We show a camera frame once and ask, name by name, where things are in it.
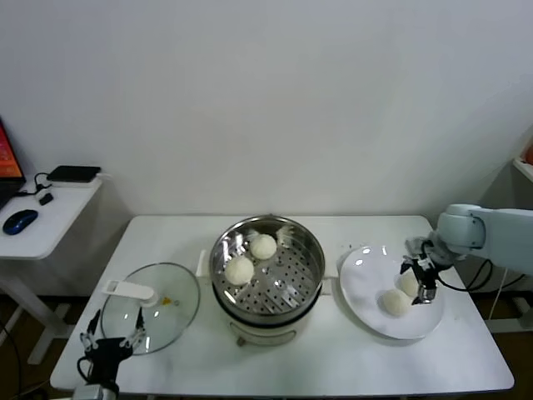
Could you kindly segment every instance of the white table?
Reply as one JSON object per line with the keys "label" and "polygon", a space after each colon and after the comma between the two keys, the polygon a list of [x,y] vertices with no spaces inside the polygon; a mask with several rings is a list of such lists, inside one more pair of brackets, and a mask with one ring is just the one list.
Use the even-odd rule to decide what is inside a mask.
{"label": "white table", "polygon": [[[35,190],[33,177],[27,177],[28,183],[21,190]],[[89,188],[53,187],[53,201],[41,206],[34,196],[15,197],[0,210],[0,227],[6,219],[24,209],[39,212],[37,219],[17,235],[9,236],[0,230],[0,288],[15,300],[19,307],[6,324],[11,329],[22,309],[45,326],[35,348],[27,360],[30,364],[39,364],[54,338],[68,338],[73,326],[68,326],[62,319],[69,309],[68,304],[60,304],[52,311],[31,291],[17,275],[17,268],[10,266],[7,260],[41,260],[50,255],[61,241],[80,212],[98,188],[101,181],[97,179]],[[0,344],[5,338],[2,332]]]}
{"label": "white table", "polygon": [[[82,384],[76,361],[83,355],[79,333],[103,306],[99,291],[111,278],[137,268],[174,262],[195,270],[202,250],[242,217],[136,217],[128,226],[51,377],[55,388]],[[294,217],[320,241],[326,274],[339,258],[362,244],[385,244],[406,252],[408,237],[426,235],[423,217]],[[442,274],[460,286],[455,270]],[[511,388],[514,378],[468,294],[441,290],[441,325],[420,341],[375,334],[347,308],[334,286],[311,310],[307,327],[279,347],[238,347],[224,322],[208,280],[200,281],[196,319],[160,352],[131,357],[119,368],[122,393],[213,396],[388,396],[467,393]]]}

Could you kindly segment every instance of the pot handle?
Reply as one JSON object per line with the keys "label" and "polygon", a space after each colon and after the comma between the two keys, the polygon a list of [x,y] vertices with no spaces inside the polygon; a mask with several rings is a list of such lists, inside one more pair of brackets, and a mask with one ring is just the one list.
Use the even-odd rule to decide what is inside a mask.
{"label": "pot handle", "polygon": [[197,278],[209,278],[209,263],[204,262],[207,251],[205,249],[200,251],[200,257],[198,257]]}

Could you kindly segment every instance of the small white side table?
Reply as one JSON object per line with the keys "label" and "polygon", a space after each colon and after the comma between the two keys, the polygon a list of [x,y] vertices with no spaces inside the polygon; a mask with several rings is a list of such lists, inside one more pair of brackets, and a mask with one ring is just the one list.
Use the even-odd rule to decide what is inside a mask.
{"label": "small white side table", "polygon": [[[33,177],[27,177],[27,181],[22,190],[31,192],[34,190]],[[54,312],[20,279],[17,269],[8,262],[2,265],[2,260],[41,260],[49,256],[101,185],[97,179],[90,188],[54,187],[54,200],[45,206],[41,206],[34,196],[15,197],[0,210],[0,227],[17,211],[27,208],[39,211],[37,219],[17,235],[9,236],[0,230],[0,289],[18,304],[6,329],[14,326],[23,309],[45,326],[27,360],[29,364],[42,361],[54,338],[67,339],[70,336],[73,325],[68,326],[63,321],[70,305],[60,304]],[[4,339],[5,333],[2,332],[0,344]]]}

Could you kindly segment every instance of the lid handle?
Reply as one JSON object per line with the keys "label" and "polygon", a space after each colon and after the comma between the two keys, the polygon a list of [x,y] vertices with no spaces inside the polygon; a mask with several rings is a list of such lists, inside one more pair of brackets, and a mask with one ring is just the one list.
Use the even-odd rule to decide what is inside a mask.
{"label": "lid handle", "polygon": [[156,291],[151,287],[126,281],[107,281],[102,289],[102,293],[110,296],[120,296],[122,298],[135,298],[140,300],[141,307],[145,308],[155,306],[159,300]]}

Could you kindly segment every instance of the floor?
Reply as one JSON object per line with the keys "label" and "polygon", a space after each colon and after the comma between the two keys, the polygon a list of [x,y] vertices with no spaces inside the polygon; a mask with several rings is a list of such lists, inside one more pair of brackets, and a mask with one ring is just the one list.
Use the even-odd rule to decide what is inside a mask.
{"label": "floor", "polygon": [[[476,305],[480,309],[481,315],[487,318],[491,308],[490,298],[476,298]],[[54,308],[57,302],[45,300],[45,303]],[[72,303],[66,320],[68,323],[75,323],[85,307],[85,299],[77,299]],[[5,323],[13,311],[16,304],[5,296],[0,296],[0,321]],[[511,301],[502,300],[498,303],[494,318],[516,317],[517,311]],[[33,344],[37,341],[42,331],[40,324],[28,314],[24,313],[12,330],[14,338],[20,352],[22,364],[22,385],[31,388],[42,384],[41,396],[30,397],[31,399],[64,398],[70,393],[59,392],[50,387],[47,381],[59,358],[66,341],[55,341],[49,349],[47,356],[41,365],[28,365],[25,360],[32,351]],[[465,400],[526,400],[533,398],[533,333],[506,333],[495,335],[495,340],[505,359],[509,363],[513,372],[516,384],[508,392],[468,394],[454,397],[426,397],[433,399],[465,399]],[[0,360],[2,360],[2,373],[0,373],[0,400],[14,398],[17,392],[17,359],[8,339],[0,347]]]}

